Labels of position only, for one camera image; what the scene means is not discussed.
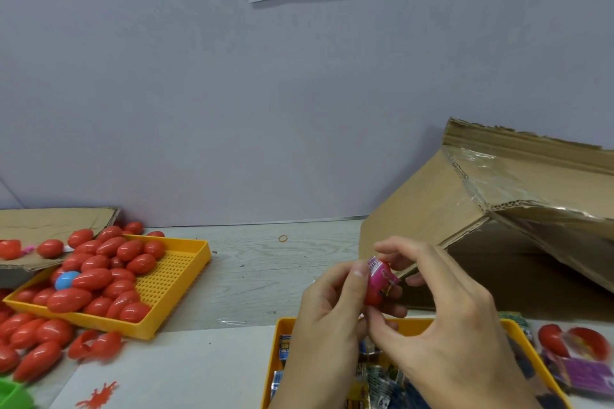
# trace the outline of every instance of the torn cardboard edge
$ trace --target torn cardboard edge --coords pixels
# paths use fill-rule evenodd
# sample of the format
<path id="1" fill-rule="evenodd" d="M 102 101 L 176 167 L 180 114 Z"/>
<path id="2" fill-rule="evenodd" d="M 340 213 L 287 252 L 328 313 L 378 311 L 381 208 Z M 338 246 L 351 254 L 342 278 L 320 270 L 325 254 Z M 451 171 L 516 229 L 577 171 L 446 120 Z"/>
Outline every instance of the torn cardboard edge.
<path id="1" fill-rule="evenodd" d="M 20 240 L 24 248 L 53 238 L 66 244 L 70 235 L 82 228 L 91 228 L 96 236 L 115 222 L 119 212 L 117 207 L 0 210 L 0 240 Z M 33 251 L 19 259 L 0 260 L 0 268 L 32 272 L 60 265 L 68 255 L 44 259 Z"/>
<path id="2" fill-rule="evenodd" d="M 548 308 L 564 309 L 565 297 L 558 307 L 546 297 L 536 276 L 541 275 L 548 278 L 550 291 L 562 294 L 559 286 L 564 284 L 564 290 L 575 295 L 573 304 L 579 309 L 575 313 L 581 316 L 582 307 L 584 312 L 595 312 L 595 307 L 607 305 L 614 320 L 613 175 L 611 150 L 450 119 L 441 149 L 363 222 L 359 256 L 371 257 L 373 243 L 390 235 L 415 238 L 448 248 L 470 274 L 486 283 L 497 278 L 490 286 L 500 296 L 495 296 L 497 303 L 507 308 L 514 304 L 510 297 L 520 295 L 522 285 Z M 480 262 L 496 268 L 500 258 L 502 267 L 519 271 L 512 266 L 514 255 L 503 256 L 496 242 L 487 243 L 492 252 L 472 254 L 472 243 L 497 236 L 483 229 L 492 223 L 489 220 L 535 247 L 537 252 L 531 256 L 517 256 L 530 281 L 516 274 L 517 283 L 513 283 L 511 277 L 506 281 L 504 274 L 486 274 L 481 268 Z M 544 252 L 561 266 L 546 262 Z M 571 269 L 592 282 L 580 281 Z M 547 270 L 556 274 L 545 274 Z M 560 284 L 555 285 L 557 278 Z M 429 302 L 421 294 L 406 291 L 406 304 L 432 308 L 432 298 Z M 586 298 L 587 304 L 578 302 L 578 297 Z M 545 316 L 543 309 L 529 304 L 525 297 L 518 301 L 517 310 L 528 311 L 528 316 L 537 310 Z"/>

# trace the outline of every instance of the yellow plastic tray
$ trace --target yellow plastic tray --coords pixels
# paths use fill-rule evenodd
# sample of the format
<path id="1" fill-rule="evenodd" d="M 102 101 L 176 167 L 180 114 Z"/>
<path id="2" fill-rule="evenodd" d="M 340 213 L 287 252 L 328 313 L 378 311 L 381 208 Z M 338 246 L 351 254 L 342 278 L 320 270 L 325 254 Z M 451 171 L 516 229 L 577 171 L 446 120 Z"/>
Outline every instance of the yellow plastic tray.
<path id="1" fill-rule="evenodd" d="M 145 276 L 138 277 L 136 280 L 136 290 L 141 295 L 141 300 L 152 308 L 149 314 L 139 323 L 134 324 L 79 312 L 55 314 L 44 306 L 14 300 L 15 295 L 22 289 L 48 279 L 58 266 L 43 270 L 32 280 L 6 296 L 4 302 L 16 311 L 32 312 L 40 317 L 61 317 L 80 327 L 95 328 L 104 332 L 118 331 L 124 336 L 132 336 L 142 340 L 152 338 L 192 281 L 211 260 L 211 250 L 209 243 L 203 240 L 181 240 L 137 235 L 124 235 L 124 237 L 127 240 L 141 240 L 144 243 L 158 240 L 166 248 L 166 254 L 158 261 L 155 270 Z"/>
<path id="2" fill-rule="evenodd" d="M 425 331 L 432 323 L 433 319 L 391 319 L 398 323 L 398 332 L 404 336 L 416 336 Z M 267 409 L 271 402 L 271 383 L 273 372 L 276 370 L 283 370 L 283 366 L 279 361 L 279 336 L 280 335 L 292 335 L 292 329 L 294 328 L 294 322 L 296 318 L 282 318 L 277 321 L 275 327 L 275 335 L 272 338 L 271 358 L 269 359 L 268 374 L 266 375 L 265 389 L 262 394 L 262 404 L 260 409 Z M 521 328 L 513 320 L 502 319 L 501 324 L 505 331 L 511 336 L 518 344 L 520 344 L 525 351 L 527 357 L 531 360 L 536 373 L 541 377 L 546 386 L 560 396 L 568 409 L 573 409 L 569 399 L 565 393 L 560 389 L 556 380 L 550 374 L 544 363 L 541 361 L 539 354 L 529 343 L 527 337 L 524 335 Z"/>

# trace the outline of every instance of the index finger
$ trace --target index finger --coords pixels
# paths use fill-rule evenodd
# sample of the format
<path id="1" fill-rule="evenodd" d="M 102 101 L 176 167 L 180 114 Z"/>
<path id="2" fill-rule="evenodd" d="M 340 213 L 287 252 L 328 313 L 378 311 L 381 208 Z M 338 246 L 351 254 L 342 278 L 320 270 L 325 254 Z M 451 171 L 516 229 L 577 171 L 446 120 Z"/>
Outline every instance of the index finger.
<path id="1" fill-rule="evenodd" d="M 435 306 L 438 309 L 441 309 L 441 306 L 454 307 L 462 284 L 433 246 L 401 236 L 392 236 L 387 240 L 375 243 L 374 248 L 381 254 L 392 254 L 391 260 L 395 262 L 392 267 L 395 269 L 402 265 L 399 256 L 409 260 L 409 265 L 415 262 L 424 281 L 433 293 Z M 381 256 L 380 259 L 385 260 L 385 257 L 387 256 Z"/>

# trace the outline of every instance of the red splatter print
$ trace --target red splatter print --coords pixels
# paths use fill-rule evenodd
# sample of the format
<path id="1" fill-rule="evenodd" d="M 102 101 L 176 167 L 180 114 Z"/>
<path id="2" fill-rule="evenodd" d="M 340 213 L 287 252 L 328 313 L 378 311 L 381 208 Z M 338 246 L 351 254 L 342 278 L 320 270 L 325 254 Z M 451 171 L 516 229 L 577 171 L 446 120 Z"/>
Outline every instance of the red splatter print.
<path id="1" fill-rule="evenodd" d="M 113 382 L 109 386 L 107 386 L 107 384 L 105 383 L 100 393 L 96 388 L 91 394 L 90 399 L 86 399 L 85 401 L 79 401 L 75 404 L 75 407 L 83 406 L 85 409 L 100 409 L 102 406 L 109 402 L 109 399 L 111 398 L 111 395 L 113 394 L 113 391 L 115 391 L 117 386 L 117 382 Z"/>

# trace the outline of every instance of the blue plastic egg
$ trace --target blue plastic egg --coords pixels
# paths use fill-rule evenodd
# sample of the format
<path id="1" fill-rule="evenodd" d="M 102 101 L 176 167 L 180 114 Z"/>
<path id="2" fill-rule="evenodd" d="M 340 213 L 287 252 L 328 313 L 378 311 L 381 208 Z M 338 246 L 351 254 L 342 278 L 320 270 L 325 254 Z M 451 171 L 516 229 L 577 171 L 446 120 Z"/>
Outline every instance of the blue plastic egg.
<path id="1" fill-rule="evenodd" d="M 60 289 L 70 288 L 75 277 L 80 274 L 81 272 L 64 272 L 55 280 L 55 289 L 59 291 Z"/>

